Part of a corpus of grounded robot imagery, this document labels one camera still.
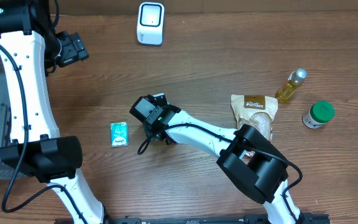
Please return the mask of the small teal tissue pack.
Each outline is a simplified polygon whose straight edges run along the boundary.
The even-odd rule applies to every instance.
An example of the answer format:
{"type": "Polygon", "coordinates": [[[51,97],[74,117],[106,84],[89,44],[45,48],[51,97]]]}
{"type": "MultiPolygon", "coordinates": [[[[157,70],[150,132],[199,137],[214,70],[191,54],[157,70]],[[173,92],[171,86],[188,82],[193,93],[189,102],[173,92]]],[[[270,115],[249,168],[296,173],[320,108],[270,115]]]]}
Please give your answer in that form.
{"type": "Polygon", "coordinates": [[[129,144],[128,126],[126,122],[111,123],[112,147],[125,147],[129,144]]]}

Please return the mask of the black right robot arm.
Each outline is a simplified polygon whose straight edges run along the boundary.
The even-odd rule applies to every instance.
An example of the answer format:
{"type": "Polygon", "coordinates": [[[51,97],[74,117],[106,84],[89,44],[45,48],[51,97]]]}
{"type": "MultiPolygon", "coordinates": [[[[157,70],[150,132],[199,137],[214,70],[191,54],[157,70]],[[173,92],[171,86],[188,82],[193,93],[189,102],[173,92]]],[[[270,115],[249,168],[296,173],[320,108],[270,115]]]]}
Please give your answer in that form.
{"type": "Polygon", "coordinates": [[[214,126],[171,105],[163,93],[139,97],[129,112],[143,124],[147,136],[139,155],[154,140],[201,149],[217,158],[217,165],[239,191],[264,206],[270,223],[303,222],[289,193],[299,181],[288,182],[287,168],[297,166],[254,127],[214,126]]]}

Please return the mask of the yellow oil bottle silver cap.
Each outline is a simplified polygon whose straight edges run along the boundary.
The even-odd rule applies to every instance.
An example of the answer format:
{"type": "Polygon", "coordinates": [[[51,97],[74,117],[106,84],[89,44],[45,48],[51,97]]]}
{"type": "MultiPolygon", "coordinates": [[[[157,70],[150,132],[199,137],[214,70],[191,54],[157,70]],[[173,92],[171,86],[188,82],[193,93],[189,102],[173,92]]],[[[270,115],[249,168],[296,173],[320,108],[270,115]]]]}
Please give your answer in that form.
{"type": "Polygon", "coordinates": [[[308,72],[303,68],[293,71],[284,85],[276,92],[275,98],[279,103],[287,102],[294,92],[302,86],[306,80],[308,72]]]}

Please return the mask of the green lid jar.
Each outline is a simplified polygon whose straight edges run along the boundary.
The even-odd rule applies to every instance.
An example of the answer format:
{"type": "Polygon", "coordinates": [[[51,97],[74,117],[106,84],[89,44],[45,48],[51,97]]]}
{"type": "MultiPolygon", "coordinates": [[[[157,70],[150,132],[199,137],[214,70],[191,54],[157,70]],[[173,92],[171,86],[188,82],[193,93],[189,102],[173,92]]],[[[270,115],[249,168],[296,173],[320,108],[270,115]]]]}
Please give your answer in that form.
{"type": "Polygon", "coordinates": [[[304,125],[310,129],[318,129],[330,122],[335,115],[334,106],[328,101],[318,101],[302,115],[304,125]]]}

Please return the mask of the brown snack package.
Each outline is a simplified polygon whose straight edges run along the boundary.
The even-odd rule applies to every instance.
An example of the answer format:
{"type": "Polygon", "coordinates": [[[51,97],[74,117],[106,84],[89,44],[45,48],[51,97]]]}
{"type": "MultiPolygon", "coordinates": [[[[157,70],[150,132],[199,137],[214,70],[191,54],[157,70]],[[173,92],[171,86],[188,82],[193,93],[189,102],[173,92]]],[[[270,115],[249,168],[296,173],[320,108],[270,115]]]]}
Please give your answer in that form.
{"type": "Polygon", "coordinates": [[[231,95],[231,107],[238,129],[243,124],[248,124],[267,140],[272,140],[272,122],[278,111],[276,98],[262,95],[231,95]]]}

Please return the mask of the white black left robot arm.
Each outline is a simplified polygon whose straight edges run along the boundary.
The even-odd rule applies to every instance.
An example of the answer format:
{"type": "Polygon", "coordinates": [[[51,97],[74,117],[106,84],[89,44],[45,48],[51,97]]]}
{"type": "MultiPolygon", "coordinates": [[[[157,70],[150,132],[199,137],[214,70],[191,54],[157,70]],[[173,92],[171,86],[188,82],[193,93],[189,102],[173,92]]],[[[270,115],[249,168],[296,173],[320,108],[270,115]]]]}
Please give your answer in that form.
{"type": "Polygon", "coordinates": [[[57,23],[48,1],[0,1],[0,57],[11,106],[11,141],[0,158],[53,190],[73,223],[109,223],[81,170],[79,139],[60,135],[50,106],[47,75],[89,56],[80,35],[57,32],[57,23]]]}

